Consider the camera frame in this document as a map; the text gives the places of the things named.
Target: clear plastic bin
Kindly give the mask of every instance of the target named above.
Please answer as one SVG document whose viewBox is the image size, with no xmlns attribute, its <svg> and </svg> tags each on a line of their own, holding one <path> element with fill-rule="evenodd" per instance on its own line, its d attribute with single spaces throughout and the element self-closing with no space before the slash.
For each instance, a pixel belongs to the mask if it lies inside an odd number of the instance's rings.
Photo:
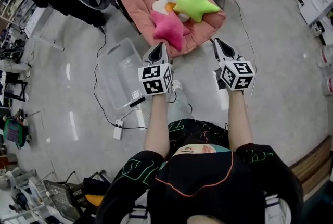
<svg viewBox="0 0 333 224">
<path fill-rule="evenodd" d="M 142 60 L 129 38 L 100 56 L 97 63 L 115 109 L 124 108 L 142 97 L 138 78 Z"/>
</svg>

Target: gray floor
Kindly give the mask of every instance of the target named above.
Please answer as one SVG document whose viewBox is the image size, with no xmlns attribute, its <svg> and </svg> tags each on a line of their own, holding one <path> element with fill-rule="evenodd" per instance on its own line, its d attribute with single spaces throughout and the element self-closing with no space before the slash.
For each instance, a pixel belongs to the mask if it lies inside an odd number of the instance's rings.
<svg viewBox="0 0 333 224">
<path fill-rule="evenodd" d="M 306 154 L 326 134 L 327 102 L 321 93 L 321 74 L 314 61 L 320 42 L 314 39 L 298 12 L 297 0 L 237 0 L 250 36 L 258 68 L 248 114 L 256 143 L 269 144 L 287 164 Z M 227 0 L 226 22 L 216 36 L 237 46 L 254 62 L 243 30 L 238 6 Z M 148 48 L 126 19 L 110 10 L 107 49 L 130 37 L 139 52 Z M 43 177 L 54 167 L 60 180 L 75 170 L 79 180 L 105 169 L 114 176 L 124 162 L 142 149 L 144 130 L 127 130 L 121 141 L 112 138 L 113 126 L 105 119 L 94 95 L 96 54 L 104 43 L 99 30 L 80 20 L 55 13 L 43 37 L 55 39 L 64 52 L 36 44 L 32 75 L 28 78 L 29 101 L 14 101 L 28 113 L 33 143 L 16 152 L 20 165 L 35 168 Z M 34 41 L 29 40 L 24 60 L 30 60 Z M 180 79 L 193 115 L 221 126 L 227 122 L 227 94 L 218 91 L 213 70 L 217 68 L 210 42 L 175 60 L 174 78 Z M 124 115 L 117 112 L 104 90 L 99 72 L 97 95 L 111 121 Z M 145 112 L 126 117 L 133 127 Z"/>
</svg>

